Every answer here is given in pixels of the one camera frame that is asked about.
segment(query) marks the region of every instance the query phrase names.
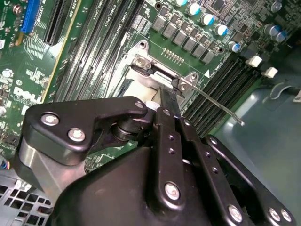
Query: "motherboard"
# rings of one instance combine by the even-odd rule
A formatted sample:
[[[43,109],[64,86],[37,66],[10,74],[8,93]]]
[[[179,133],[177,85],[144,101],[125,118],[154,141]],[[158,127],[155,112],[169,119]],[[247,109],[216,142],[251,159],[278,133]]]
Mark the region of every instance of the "motherboard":
[[[150,100],[161,85],[176,90],[182,115],[203,137],[227,115],[181,78],[193,77],[234,111],[301,44],[298,0],[5,0],[0,18],[0,154],[7,159],[30,106],[135,95],[137,81]],[[145,77],[161,83],[145,85]],[[89,156],[87,171],[134,146]]]

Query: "white triangle marking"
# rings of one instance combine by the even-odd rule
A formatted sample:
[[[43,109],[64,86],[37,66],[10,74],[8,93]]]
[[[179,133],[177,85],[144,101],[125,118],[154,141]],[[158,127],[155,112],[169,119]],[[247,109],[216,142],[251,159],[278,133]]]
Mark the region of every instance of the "white triangle marking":
[[[209,78],[210,79],[210,71],[208,70],[208,71],[206,71],[206,73],[204,74],[207,78]]]

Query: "blue connector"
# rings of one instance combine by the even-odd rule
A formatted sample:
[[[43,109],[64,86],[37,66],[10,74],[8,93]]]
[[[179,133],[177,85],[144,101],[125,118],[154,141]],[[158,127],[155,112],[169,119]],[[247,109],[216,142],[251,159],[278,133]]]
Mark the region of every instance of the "blue connector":
[[[21,31],[24,33],[29,33],[33,31],[34,22],[37,17],[37,13],[40,7],[40,0],[29,0],[27,5],[27,10],[25,14],[25,19]]]

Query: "silver screw head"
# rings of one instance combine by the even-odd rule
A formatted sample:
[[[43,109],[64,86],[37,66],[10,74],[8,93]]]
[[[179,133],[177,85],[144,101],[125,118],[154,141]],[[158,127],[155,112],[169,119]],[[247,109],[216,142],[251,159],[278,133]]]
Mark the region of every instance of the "silver screw head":
[[[189,122],[187,119],[184,119],[184,123],[185,123],[187,126],[191,126],[190,122]]]
[[[285,210],[281,210],[281,214],[284,217],[284,219],[287,220],[288,222],[292,221],[290,215],[288,215],[288,213]]]
[[[59,123],[59,119],[56,115],[54,114],[45,114],[41,117],[42,123],[48,126],[55,126]]]
[[[217,144],[217,141],[214,139],[214,138],[210,138],[211,142],[216,145]]]
[[[81,142],[85,140],[86,135],[81,129],[74,128],[69,130],[68,137],[75,142]]]
[[[172,183],[165,184],[165,192],[167,196],[172,200],[178,200],[180,198],[180,191],[176,185]]]
[[[135,102],[135,105],[139,108],[143,108],[143,104],[140,101]]]
[[[170,116],[170,112],[166,109],[163,110],[163,112],[167,115],[167,116]]]
[[[269,213],[273,217],[275,221],[280,221],[280,216],[277,214],[277,212],[273,208],[269,208]]]
[[[243,216],[241,215],[241,213],[239,212],[239,210],[238,210],[235,206],[230,205],[230,206],[228,207],[228,211],[229,211],[231,217],[232,217],[235,221],[237,221],[237,222],[239,222],[239,223],[243,221]]]

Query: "perforated metal vent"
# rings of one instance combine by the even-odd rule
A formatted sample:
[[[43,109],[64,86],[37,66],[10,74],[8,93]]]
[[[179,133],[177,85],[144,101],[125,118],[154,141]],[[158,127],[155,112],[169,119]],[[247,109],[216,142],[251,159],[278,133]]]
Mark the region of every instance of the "perforated metal vent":
[[[18,179],[13,170],[0,171],[0,225],[44,226],[53,206],[39,190],[16,189]]]

